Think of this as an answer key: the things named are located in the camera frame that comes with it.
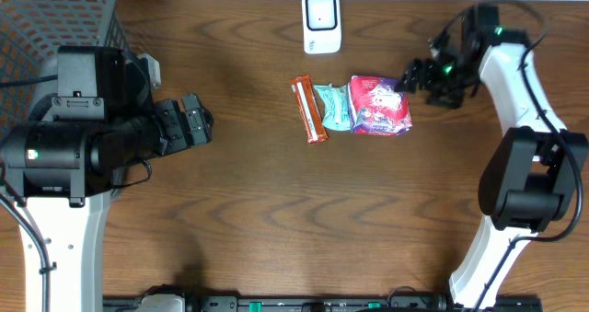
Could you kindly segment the brown orange snack bar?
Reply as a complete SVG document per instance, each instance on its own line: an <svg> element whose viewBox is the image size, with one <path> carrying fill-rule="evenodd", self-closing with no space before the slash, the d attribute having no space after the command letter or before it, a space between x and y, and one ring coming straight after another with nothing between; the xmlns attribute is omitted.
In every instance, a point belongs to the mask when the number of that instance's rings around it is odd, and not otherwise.
<svg viewBox="0 0 589 312"><path fill-rule="evenodd" d="M322 143L329 139L313 92L309 75L300 75L290 79L290 86L296 98L306 138L310 144Z"/></svg>

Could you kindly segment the teal snack wrapper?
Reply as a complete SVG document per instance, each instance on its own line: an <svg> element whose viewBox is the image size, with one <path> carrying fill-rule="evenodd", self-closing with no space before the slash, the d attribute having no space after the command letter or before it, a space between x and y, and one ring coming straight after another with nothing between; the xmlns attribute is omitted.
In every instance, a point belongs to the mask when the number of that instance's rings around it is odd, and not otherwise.
<svg viewBox="0 0 589 312"><path fill-rule="evenodd" d="M332 131L349 131L351 119L347 87L335 87L329 84L326 86L315 85L314 89L324 104L323 126Z"/></svg>

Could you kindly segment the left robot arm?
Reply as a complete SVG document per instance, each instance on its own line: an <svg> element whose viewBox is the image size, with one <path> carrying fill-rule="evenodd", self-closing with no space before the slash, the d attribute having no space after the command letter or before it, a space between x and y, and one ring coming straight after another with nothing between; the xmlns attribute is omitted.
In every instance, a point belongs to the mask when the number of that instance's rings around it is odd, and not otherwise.
<svg viewBox="0 0 589 312"><path fill-rule="evenodd" d="M27 310L99 311L118 171L211 141L196 95L153 100L156 74L147 55L63 46L55 92L3 140L1 203L20 227Z"/></svg>

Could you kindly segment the red purple snack packet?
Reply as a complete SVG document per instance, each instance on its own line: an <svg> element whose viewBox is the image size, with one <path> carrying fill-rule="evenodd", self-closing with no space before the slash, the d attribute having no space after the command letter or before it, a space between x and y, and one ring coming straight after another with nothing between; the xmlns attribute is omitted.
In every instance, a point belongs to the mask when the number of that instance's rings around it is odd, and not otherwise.
<svg viewBox="0 0 589 312"><path fill-rule="evenodd" d="M347 85L351 132L394 136L412 128L409 102L394 78L353 75Z"/></svg>

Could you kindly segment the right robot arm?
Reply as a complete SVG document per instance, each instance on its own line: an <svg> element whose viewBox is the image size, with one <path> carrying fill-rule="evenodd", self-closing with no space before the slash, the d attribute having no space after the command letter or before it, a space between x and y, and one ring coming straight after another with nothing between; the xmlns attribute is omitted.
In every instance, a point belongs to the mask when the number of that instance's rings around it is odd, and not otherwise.
<svg viewBox="0 0 589 312"><path fill-rule="evenodd" d="M431 302L431 310L499 309L499 288L526 245L563 240L583 211L588 139L569 131L551 107L535 67L539 42L506 28L499 6L486 1L456 14L460 45L451 45L447 23L429 41L431 57L414 60L397 85L422 89L428 104L448 109L460 108L467 90L486 87L502 129L479 180L478 232L448 279L448 298Z"/></svg>

